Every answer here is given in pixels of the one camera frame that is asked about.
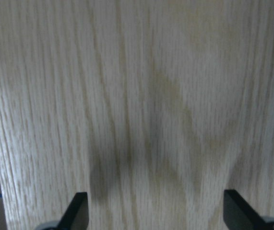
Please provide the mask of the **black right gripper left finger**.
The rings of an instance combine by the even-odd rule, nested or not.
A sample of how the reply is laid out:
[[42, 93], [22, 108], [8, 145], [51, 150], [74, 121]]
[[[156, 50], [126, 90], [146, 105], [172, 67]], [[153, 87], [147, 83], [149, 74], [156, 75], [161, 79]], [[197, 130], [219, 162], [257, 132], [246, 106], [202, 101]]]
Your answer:
[[78, 192], [73, 197], [59, 224], [59, 230], [86, 230], [89, 225], [87, 192]]

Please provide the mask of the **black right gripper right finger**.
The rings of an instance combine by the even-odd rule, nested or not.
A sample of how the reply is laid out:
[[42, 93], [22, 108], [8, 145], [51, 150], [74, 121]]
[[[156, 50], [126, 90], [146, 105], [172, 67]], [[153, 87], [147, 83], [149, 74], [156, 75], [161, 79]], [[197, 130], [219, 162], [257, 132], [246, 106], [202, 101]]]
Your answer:
[[229, 230], [269, 230], [270, 226], [236, 191], [224, 190], [223, 220]]

